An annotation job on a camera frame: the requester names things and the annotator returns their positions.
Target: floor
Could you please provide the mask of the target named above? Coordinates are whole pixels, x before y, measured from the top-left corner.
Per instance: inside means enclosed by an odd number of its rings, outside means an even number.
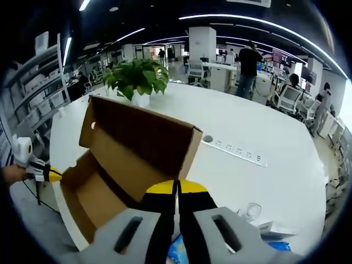
[[[182,62],[167,63],[167,68],[170,71],[170,80],[175,82],[187,83],[188,77],[185,74],[185,69]],[[331,180],[338,176],[337,159],[334,152],[331,150],[330,139],[323,139],[317,136],[314,143],[320,159],[324,164],[324,172],[327,179]],[[35,193],[33,182],[26,181],[29,189]],[[41,200],[45,205],[38,206],[34,195],[28,190],[23,183],[14,184],[11,189],[12,198],[19,210],[19,213],[27,225],[29,230],[37,237],[38,241],[45,245],[45,248],[54,256],[59,256],[66,252],[77,251],[72,242],[59,214],[56,201],[54,199],[53,189],[51,184],[42,185],[40,187]],[[326,229],[333,223],[337,213],[331,214],[326,222]]]

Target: power strip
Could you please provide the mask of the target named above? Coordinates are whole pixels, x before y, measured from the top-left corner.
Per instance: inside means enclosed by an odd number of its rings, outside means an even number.
[[[265,161],[265,159],[258,153],[254,153],[251,150],[246,150],[240,146],[233,145],[230,142],[224,142],[220,139],[214,139],[212,136],[209,135],[204,136],[201,142],[205,145],[214,147],[230,155],[259,165],[260,167],[266,168],[268,166],[268,163]]]

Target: potted plant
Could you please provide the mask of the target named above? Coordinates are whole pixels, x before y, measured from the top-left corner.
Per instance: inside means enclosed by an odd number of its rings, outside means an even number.
[[[133,105],[145,107],[149,104],[153,90],[164,94],[169,72],[155,60],[135,59],[106,69],[103,79],[108,88],[117,89],[118,96],[126,97]]]

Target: office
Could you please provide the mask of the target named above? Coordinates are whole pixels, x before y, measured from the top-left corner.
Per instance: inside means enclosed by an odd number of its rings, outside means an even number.
[[[14,161],[17,134],[63,172],[86,151],[79,140],[91,95],[139,106],[199,128],[187,179],[253,226],[284,225],[283,241],[307,255],[349,191],[352,129],[345,43],[317,7],[78,2],[68,29],[35,25],[12,59],[1,89],[2,166]],[[244,51],[258,58],[250,76]],[[61,212],[73,245],[86,248],[60,184],[25,182]]]

